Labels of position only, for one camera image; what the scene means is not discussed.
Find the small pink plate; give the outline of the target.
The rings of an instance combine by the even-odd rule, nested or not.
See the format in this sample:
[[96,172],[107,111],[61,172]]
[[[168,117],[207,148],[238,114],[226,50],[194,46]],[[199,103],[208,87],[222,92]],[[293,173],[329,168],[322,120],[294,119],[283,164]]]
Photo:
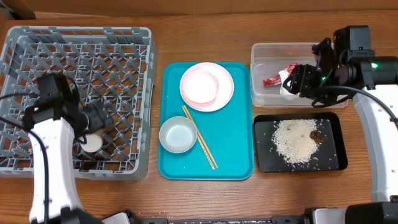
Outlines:
[[218,91],[218,79],[204,68],[186,71],[180,81],[182,97],[194,103],[209,103],[216,98]]

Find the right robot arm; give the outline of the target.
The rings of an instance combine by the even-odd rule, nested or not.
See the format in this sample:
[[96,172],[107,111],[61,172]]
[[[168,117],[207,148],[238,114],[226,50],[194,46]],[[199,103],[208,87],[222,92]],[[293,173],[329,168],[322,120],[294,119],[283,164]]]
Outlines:
[[347,26],[312,46],[316,65],[297,65],[283,79],[291,94],[324,108],[351,99],[371,163],[370,203],[308,208],[304,223],[397,223],[397,57],[377,56],[368,26]]

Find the white rice pile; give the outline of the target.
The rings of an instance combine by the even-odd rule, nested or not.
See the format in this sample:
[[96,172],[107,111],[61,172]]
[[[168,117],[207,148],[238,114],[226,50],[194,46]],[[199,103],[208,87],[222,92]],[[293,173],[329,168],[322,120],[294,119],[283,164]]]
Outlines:
[[[337,170],[336,146],[327,119],[287,119],[275,121],[273,133],[266,143],[264,167],[267,172],[306,172]],[[323,143],[310,138],[319,131]]]

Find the red snack wrapper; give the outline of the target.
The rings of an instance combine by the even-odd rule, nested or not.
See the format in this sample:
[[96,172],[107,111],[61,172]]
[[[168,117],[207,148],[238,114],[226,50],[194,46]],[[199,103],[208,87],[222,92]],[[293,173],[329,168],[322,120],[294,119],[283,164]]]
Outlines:
[[297,66],[297,63],[293,63],[282,69],[274,77],[263,80],[264,86],[274,86],[282,84],[288,77],[291,76],[293,69]]

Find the brown food scrap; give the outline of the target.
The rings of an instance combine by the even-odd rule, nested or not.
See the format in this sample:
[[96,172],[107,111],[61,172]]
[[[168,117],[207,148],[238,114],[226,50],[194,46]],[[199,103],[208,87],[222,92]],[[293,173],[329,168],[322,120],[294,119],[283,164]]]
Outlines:
[[310,138],[314,140],[314,142],[318,145],[323,143],[323,136],[322,133],[319,131],[312,131],[310,133]]

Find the grey bowl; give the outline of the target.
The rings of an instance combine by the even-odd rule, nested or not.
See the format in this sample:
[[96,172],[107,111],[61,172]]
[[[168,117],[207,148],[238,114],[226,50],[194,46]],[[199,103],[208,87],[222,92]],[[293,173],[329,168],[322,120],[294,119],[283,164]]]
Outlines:
[[159,141],[161,146],[171,153],[187,152],[197,141],[197,127],[186,117],[172,117],[160,127]]

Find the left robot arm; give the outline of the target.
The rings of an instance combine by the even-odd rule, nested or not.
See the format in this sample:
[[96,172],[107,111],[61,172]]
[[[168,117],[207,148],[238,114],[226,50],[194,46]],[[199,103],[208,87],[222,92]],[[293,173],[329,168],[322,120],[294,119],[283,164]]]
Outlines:
[[73,166],[73,143],[113,125],[102,102],[80,105],[72,78],[50,73],[37,79],[39,97],[25,109],[23,127],[33,150],[34,197],[31,223],[99,223],[80,202]]

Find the white cup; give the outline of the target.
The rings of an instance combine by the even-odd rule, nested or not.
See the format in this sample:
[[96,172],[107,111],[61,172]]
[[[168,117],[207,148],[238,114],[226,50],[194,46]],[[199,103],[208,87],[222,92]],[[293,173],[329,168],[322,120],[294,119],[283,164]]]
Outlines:
[[86,152],[97,152],[103,145],[103,130],[100,129],[93,134],[86,134],[86,144],[81,144],[81,148]]

